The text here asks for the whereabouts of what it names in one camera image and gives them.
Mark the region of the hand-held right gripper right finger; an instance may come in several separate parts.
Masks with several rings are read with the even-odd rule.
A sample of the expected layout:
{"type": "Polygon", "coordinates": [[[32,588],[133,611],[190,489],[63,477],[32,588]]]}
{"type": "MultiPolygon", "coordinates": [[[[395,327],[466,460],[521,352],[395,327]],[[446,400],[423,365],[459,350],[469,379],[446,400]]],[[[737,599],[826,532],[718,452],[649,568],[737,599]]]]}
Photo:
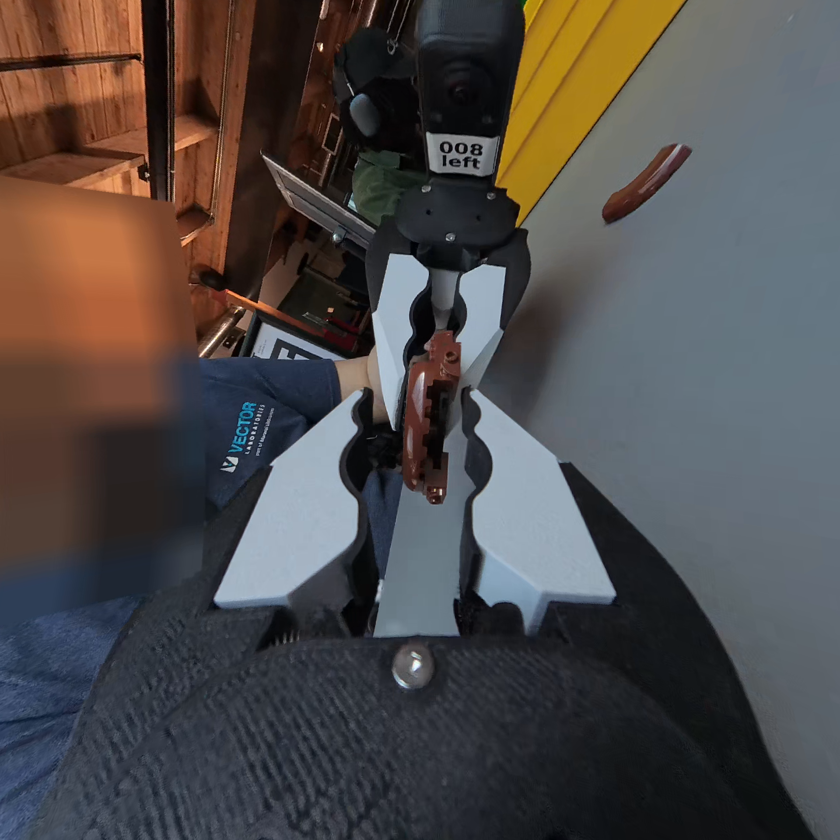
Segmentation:
{"type": "Polygon", "coordinates": [[[536,634],[555,602],[607,606],[616,590],[560,462],[477,389],[461,396],[465,502],[459,593],[518,609],[536,634]]]}

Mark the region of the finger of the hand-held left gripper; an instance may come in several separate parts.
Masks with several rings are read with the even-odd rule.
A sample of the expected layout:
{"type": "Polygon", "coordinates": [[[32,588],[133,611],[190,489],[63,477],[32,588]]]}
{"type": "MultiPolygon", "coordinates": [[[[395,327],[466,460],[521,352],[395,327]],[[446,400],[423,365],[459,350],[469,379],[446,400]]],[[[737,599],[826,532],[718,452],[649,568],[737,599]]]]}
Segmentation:
{"type": "Polygon", "coordinates": [[[416,339],[411,309],[427,290],[429,271],[414,256],[389,255],[373,326],[382,400],[393,431],[403,420],[404,385],[408,371],[427,356],[413,347],[416,339]]]}
{"type": "Polygon", "coordinates": [[[477,388],[501,341],[501,309],[507,270],[478,266],[458,280],[459,299],[465,304],[465,325],[458,333],[460,377],[458,391],[477,388]]]}

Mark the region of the green cloth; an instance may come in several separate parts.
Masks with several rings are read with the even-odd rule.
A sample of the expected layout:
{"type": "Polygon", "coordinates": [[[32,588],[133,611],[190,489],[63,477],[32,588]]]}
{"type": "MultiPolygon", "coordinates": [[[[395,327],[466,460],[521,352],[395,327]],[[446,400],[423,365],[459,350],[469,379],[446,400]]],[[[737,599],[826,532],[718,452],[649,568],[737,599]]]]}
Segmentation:
{"type": "Polygon", "coordinates": [[[393,151],[358,151],[351,197],[355,212],[373,227],[393,216],[404,192],[423,180],[408,164],[405,156],[393,151]]]}

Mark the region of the black vertical pipe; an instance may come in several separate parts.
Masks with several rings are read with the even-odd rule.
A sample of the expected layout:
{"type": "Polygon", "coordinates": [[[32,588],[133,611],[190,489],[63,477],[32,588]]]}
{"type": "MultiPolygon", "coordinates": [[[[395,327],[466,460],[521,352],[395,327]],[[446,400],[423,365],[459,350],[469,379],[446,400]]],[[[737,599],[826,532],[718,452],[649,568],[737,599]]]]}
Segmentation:
{"type": "Polygon", "coordinates": [[[175,200],[175,3],[142,1],[146,155],[150,195],[175,200]]]}

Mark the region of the curved brown brick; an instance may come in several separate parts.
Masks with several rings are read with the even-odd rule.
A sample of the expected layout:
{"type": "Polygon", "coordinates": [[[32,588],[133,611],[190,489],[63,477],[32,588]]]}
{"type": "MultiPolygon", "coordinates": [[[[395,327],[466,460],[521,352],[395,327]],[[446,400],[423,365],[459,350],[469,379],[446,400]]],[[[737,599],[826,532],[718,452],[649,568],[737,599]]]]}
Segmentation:
{"type": "Polygon", "coordinates": [[[602,208],[604,224],[614,224],[638,210],[670,180],[691,154],[691,147],[685,143],[671,143],[659,150],[630,183],[607,199],[602,208]]]}

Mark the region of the brown and black brick assembly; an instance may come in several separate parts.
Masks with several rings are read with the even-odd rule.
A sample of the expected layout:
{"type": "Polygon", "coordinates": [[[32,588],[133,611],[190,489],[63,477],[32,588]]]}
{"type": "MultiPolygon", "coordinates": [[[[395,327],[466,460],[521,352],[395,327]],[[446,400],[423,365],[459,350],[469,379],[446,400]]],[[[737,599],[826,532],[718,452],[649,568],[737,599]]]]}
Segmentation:
{"type": "Polygon", "coordinates": [[[403,417],[404,486],[422,493],[431,505],[447,495],[445,440],[460,380],[461,345],[450,330],[426,343],[426,358],[413,362],[407,377],[403,417]]]}

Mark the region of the yellow bin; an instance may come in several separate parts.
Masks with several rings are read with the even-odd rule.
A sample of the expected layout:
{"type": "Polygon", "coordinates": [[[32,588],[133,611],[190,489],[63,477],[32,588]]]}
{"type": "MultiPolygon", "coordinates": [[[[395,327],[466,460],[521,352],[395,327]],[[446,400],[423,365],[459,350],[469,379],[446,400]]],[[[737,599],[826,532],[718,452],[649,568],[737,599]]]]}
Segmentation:
{"type": "Polygon", "coordinates": [[[537,205],[683,1],[527,1],[498,184],[537,205]]]}

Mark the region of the grey desk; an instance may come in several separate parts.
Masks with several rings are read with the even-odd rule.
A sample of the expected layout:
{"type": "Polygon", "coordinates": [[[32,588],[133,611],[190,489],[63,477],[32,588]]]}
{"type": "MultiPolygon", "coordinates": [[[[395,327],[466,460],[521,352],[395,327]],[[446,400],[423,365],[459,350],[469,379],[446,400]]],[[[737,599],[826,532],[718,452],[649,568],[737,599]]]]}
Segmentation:
{"type": "Polygon", "coordinates": [[[685,2],[525,219],[528,292],[480,386],[687,584],[817,838],[838,838],[838,13],[685,2]]]}

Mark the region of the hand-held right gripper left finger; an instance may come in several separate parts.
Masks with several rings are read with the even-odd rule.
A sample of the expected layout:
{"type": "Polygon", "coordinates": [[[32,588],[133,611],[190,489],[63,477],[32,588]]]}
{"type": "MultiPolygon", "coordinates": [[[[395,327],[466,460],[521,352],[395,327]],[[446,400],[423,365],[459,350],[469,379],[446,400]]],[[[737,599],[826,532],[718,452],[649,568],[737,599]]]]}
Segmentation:
{"type": "Polygon", "coordinates": [[[216,590],[223,609],[304,614],[373,604],[375,563],[364,486],[373,394],[352,392],[276,458],[216,590]]]}

